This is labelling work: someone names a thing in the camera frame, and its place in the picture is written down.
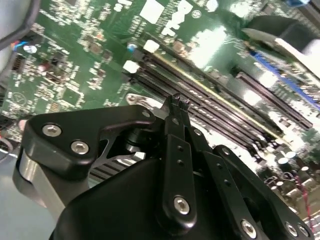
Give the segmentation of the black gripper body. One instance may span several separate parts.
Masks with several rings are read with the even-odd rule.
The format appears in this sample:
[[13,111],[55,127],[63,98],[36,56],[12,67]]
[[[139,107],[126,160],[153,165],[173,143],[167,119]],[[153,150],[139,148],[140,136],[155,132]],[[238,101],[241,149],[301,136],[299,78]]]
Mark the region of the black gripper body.
[[[156,219],[159,161],[137,163],[82,193],[64,209],[53,240],[171,240]],[[195,175],[197,221],[184,240],[234,240],[221,201]]]

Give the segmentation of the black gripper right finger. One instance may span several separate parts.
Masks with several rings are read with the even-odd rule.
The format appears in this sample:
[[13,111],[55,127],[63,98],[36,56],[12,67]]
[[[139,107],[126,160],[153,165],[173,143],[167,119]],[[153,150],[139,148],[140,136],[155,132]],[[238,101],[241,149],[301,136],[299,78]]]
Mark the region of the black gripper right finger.
[[228,147],[211,148],[191,126],[189,102],[181,101],[181,117],[189,132],[196,162],[210,180],[222,211],[218,221],[227,240],[312,240],[311,229]]

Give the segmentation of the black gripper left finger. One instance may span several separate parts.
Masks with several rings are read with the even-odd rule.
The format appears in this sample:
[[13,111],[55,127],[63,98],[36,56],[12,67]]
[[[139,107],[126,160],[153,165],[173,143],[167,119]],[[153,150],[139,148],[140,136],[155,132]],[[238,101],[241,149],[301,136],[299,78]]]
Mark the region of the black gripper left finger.
[[25,125],[16,175],[25,194],[44,203],[58,222],[78,196],[120,172],[159,161],[156,220],[170,235],[197,222],[191,138],[180,95],[155,112],[140,105],[48,113]]

